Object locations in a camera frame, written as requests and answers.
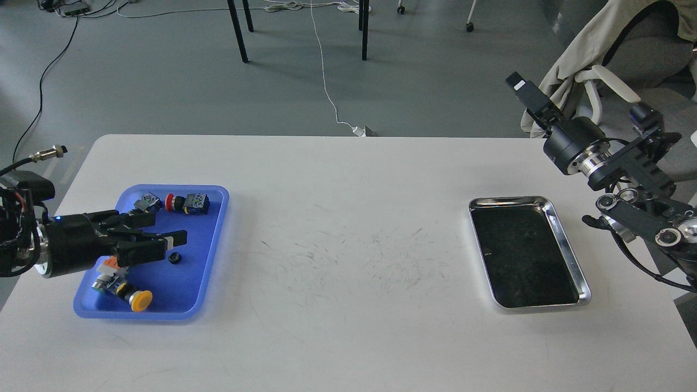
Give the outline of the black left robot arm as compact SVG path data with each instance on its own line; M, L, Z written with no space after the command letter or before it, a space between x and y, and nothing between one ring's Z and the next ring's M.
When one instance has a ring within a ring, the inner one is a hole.
M115 268L164 260L168 251L187 243L184 229L146 232L162 208L146 194L127 212L105 210L50 216L45 201L55 196L52 181L22 166L60 158L66 146L54 145L2 169L2 276L16 277L33 268L45 278L87 271L100 258Z

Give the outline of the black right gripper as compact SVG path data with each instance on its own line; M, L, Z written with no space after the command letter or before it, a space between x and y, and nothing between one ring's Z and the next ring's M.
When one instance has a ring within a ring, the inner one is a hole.
M548 137L543 153L563 174L579 172L582 162L592 154L608 153L607 137L591 119L577 117L564 121L562 112L550 98L518 72L509 75L505 82L541 129L540 132L531 131L530 136Z

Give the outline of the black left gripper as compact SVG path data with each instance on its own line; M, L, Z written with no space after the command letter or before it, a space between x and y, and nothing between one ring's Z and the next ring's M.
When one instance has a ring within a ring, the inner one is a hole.
M54 278L92 268L102 256L115 256L120 268L164 260L167 251L187 243L184 229L165 233L139 228L155 225L155 213L131 210L98 211L54 216L38 224L40 254L33 266L43 278ZM131 229L106 229L126 226Z

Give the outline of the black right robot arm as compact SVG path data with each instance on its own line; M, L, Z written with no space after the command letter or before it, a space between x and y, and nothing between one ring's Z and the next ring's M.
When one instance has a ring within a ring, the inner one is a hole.
M637 129L631 140L610 151L612 139L587 117L565 119L561 110L533 82L517 72L506 84L543 130L543 152L565 175L582 173L593 191L598 218L584 216L595 228L610 231L630 263L651 278L686 292L695 292L695 208L672 198L675 182L658 163L680 141L677 132L665 132L664 117L637 96L629 117ZM626 244L640 237L664 254L686 277L680 284L647 270Z

